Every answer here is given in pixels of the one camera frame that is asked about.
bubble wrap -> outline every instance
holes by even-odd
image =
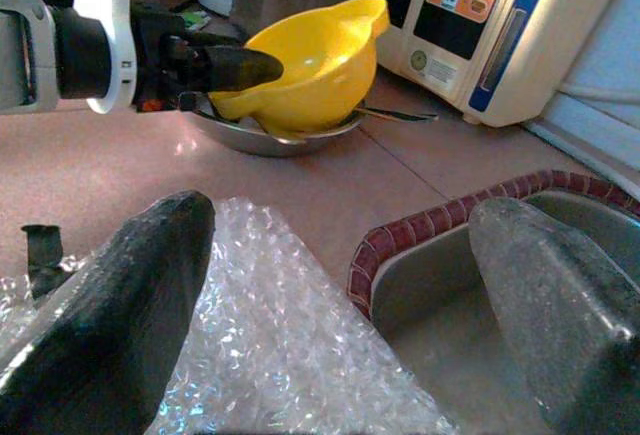
[[[457,433],[279,214],[245,199],[216,212],[207,280],[147,434]],[[35,315],[26,275],[0,279],[2,345]]]

control button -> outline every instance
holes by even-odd
[[[484,0],[471,0],[471,11],[483,13],[487,9],[487,2]]]
[[[423,70],[427,66],[427,54],[422,50],[416,50],[411,55],[411,66],[414,70]]]

tile grout line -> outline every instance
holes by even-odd
[[[382,145],[378,140],[375,139],[375,137],[373,135],[371,135],[369,132],[367,132],[362,126],[358,127],[358,130],[360,130],[368,139],[370,139],[373,143],[375,143],[377,146],[379,146],[382,150],[384,150],[389,155],[391,155],[391,157],[394,160],[396,160],[398,163],[400,163],[400,165],[402,165],[404,168],[409,170],[418,180],[420,180],[422,183],[424,183],[428,188],[430,188],[431,190],[436,192],[438,195],[440,195],[445,200],[447,200],[447,201],[448,200],[452,200],[450,197],[446,196],[444,193],[442,193],[436,187],[431,185],[431,183],[429,183],[427,180],[422,178],[418,172],[416,172],[413,168],[411,168],[409,165],[407,165],[404,162],[404,160],[402,160],[401,158],[397,157],[393,152],[391,152],[389,149],[387,149],[387,147]]]

stainless steel bowl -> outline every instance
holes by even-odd
[[[331,130],[315,133],[298,133],[303,138],[297,144],[284,144],[262,130],[249,118],[234,123],[196,110],[184,112],[187,120],[200,131],[229,148],[262,157],[295,157],[320,150],[330,141],[336,140],[354,130],[362,121],[363,115],[353,113],[342,124]]]

yellow funnel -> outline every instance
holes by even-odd
[[[386,0],[348,0],[286,18],[246,44],[280,60],[282,77],[210,97],[229,120],[252,116],[274,132],[327,129],[369,91],[376,73],[375,39],[388,27]]]

